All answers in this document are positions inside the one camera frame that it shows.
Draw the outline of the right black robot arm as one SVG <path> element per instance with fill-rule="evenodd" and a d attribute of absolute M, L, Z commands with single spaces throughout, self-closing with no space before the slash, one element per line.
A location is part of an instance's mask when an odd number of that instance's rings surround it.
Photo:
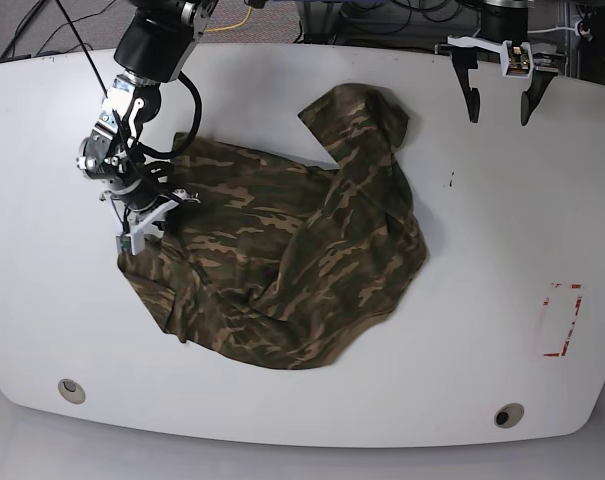
<path fill-rule="evenodd" d="M 162 221 L 191 196 L 172 191 L 164 179 L 171 160 L 193 142 L 202 119 L 202 99 L 182 68 L 204 35 L 214 1 L 137 1 L 133 20 L 114 59 L 123 69 L 103 90 L 100 115 L 80 147 L 77 166 L 107 188 L 120 239 L 130 241 L 147 225 Z M 168 152 L 141 140 L 143 127 L 161 107 L 160 88 L 179 81 L 194 101 L 193 120 L 181 143 Z"/>

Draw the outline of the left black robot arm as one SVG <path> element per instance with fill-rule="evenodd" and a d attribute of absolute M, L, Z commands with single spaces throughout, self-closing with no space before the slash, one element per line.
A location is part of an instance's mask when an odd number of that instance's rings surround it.
<path fill-rule="evenodd" d="M 461 1 L 461 6 L 479 13 L 479 30 L 472 36 L 450 36 L 443 45 L 449 53 L 461 87 L 469 120 L 479 121 L 480 93 L 470 85 L 469 72 L 478 68 L 478 54 L 498 56 L 501 74 L 524 78 L 529 87 L 521 95 L 520 121 L 529 123 L 551 84 L 560 75 L 566 56 L 546 43 L 531 43 L 526 1 Z"/>

